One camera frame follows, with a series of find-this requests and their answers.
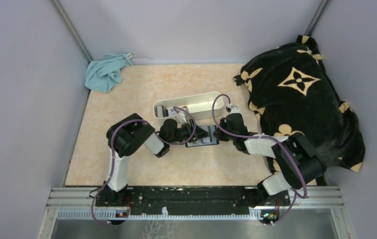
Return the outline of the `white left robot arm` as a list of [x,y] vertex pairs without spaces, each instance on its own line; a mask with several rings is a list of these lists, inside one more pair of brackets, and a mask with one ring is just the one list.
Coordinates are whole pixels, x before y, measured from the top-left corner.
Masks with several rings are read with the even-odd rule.
[[146,147],[160,158],[169,152],[171,145],[184,145],[211,135],[195,123],[187,110],[173,109],[181,119],[165,119],[159,131],[137,113],[108,129],[106,138],[110,148],[110,173],[97,198],[104,198],[108,203],[125,199],[129,161],[140,147]]

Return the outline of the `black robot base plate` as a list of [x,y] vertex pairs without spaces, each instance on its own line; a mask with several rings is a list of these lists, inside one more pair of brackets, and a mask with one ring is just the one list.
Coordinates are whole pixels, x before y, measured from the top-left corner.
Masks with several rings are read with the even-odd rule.
[[246,215],[258,206],[277,210],[291,203],[288,191],[269,196],[256,186],[126,186],[119,192],[109,187],[92,196],[92,204],[123,207],[130,216],[231,216]]

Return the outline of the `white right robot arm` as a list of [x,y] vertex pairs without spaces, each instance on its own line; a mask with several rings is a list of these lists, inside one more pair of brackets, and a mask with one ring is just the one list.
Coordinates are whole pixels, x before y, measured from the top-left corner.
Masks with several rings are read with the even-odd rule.
[[247,130],[240,110],[229,105],[228,115],[220,119],[215,135],[219,141],[232,142],[248,155],[260,155],[276,161],[279,171],[258,183],[261,199],[289,189],[302,189],[322,176],[327,167],[311,143],[301,133],[269,136]]

